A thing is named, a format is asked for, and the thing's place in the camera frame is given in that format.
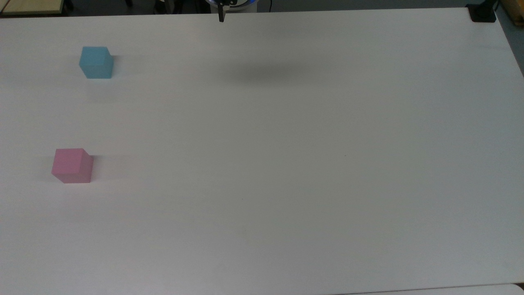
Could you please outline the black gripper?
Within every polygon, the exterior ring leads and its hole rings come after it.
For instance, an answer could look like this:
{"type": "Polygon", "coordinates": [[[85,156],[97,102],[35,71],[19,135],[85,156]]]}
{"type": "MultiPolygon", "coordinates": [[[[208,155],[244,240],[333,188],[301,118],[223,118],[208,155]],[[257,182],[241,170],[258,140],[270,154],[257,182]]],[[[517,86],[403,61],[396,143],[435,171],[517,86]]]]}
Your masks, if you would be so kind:
{"type": "Polygon", "coordinates": [[[236,6],[237,0],[217,0],[216,4],[219,6],[219,22],[223,23],[225,19],[225,8],[224,6],[236,6]]]}

